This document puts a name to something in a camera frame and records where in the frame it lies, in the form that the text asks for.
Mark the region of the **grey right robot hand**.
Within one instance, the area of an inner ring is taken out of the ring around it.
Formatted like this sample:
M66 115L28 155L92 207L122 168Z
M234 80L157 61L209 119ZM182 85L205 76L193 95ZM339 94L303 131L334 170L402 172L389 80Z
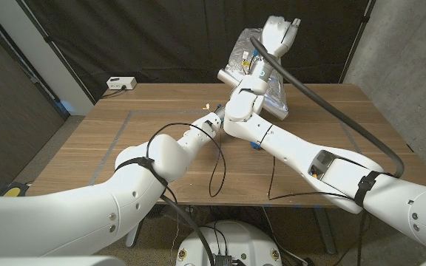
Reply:
M269 16L259 38L253 38L253 47L257 51L257 58L253 60L250 75L267 81L274 68L264 58L268 53L278 64L281 58L291 49L301 24L300 18L286 21L282 16Z

